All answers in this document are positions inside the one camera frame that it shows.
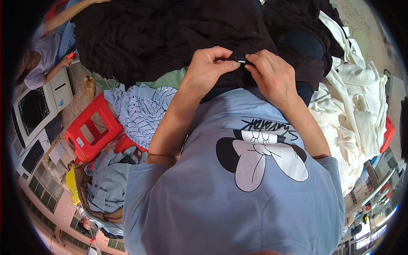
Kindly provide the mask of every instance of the cartoon print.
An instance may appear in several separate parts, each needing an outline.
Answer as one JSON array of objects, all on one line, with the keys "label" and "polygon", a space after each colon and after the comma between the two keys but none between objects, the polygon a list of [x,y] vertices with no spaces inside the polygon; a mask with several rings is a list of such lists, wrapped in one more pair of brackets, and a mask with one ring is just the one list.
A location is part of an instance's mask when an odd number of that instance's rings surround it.
[{"label": "cartoon print", "polygon": [[309,177],[304,164],[306,153],[295,144],[285,143],[285,137],[269,132],[234,130],[235,138],[217,141],[216,153],[220,164],[235,173],[235,183],[245,192],[256,190],[265,173],[266,157],[272,156],[282,172],[303,182]]}]

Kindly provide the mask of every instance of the light blue t-shirt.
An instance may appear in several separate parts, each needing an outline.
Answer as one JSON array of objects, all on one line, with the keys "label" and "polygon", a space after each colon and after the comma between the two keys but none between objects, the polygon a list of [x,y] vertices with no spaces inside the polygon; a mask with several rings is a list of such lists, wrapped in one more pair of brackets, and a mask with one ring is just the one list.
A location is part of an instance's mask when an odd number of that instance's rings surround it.
[{"label": "light blue t-shirt", "polygon": [[341,239],[336,159],[312,159],[255,88],[200,105],[178,162],[134,165],[127,182],[131,255],[329,255]]}]

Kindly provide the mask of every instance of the dark pants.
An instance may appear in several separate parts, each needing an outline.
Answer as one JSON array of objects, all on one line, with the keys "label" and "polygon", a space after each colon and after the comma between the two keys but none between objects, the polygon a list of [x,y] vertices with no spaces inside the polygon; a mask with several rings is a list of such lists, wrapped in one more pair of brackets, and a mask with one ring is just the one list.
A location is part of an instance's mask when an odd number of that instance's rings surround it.
[{"label": "dark pants", "polygon": [[[252,2],[254,3],[256,9],[259,11],[260,15],[263,16],[261,2],[259,0],[252,0]],[[279,37],[277,45],[279,47],[288,47],[295,49],[315,60],[323,59],[323,46],[316,39],[316,37],[303,30],[290,30],[284,33]],[[205,95],[205,97],[201,100],[201,103],[208,102],[216,96],[233,89],[236,88],[213,88],[210,92],[208,92],[207,95]],[[296,91],[297,94],[303,99],[306,106],[309,106],[310,100],[313,95],[313,91],[310,86],[304,82],[296,82]]]}]

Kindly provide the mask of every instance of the forearm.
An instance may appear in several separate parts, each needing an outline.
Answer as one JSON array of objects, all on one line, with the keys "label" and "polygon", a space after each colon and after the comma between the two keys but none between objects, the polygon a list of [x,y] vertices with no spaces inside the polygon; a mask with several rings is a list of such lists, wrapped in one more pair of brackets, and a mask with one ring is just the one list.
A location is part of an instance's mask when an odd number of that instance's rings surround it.
[{"label": "forearm", "polygon": [[94,0],[83,0],[64,10],[44,24],[44,34],[64,24],[93,3],[95,3]]},{"label": "forearm", "polygon": [[58,71],[63,67],[64,65],[60,62],[56,66],[54,66],[46,75],[44,79],[44,84],[48,83],[51,81],[52,78],[58,73]]},{"label": "forearm", "polygon": [[299,133],[305,150],[315,159],[331,156],[329,145],[319,125],[300,97],[282,110],[287,121]]},{"label": "forearm", "polygon": [[169,166],[177,161],[199,103],[187,91],[175,94],[152,137],[146,163],[156,163],[158,157],[166,157]]}]

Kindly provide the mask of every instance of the seated woman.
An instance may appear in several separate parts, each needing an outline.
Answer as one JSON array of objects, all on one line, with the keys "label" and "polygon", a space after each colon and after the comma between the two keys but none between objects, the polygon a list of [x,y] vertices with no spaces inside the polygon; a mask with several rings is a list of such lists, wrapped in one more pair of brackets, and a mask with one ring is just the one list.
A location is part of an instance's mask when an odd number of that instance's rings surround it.
[{"label": "seated woman", "polygon": [[[35,31],[16,83],[25,82],[29,89],[36,89],[48,83],[62,67],[70,65],[75,59],[75,56],[68,58],[67,55],[75,50],[75,24],[70,23],[70,19],[91,4],[109,1],[69,0],[63,12]],[[47,34],[56,28],[56,33]]]}]

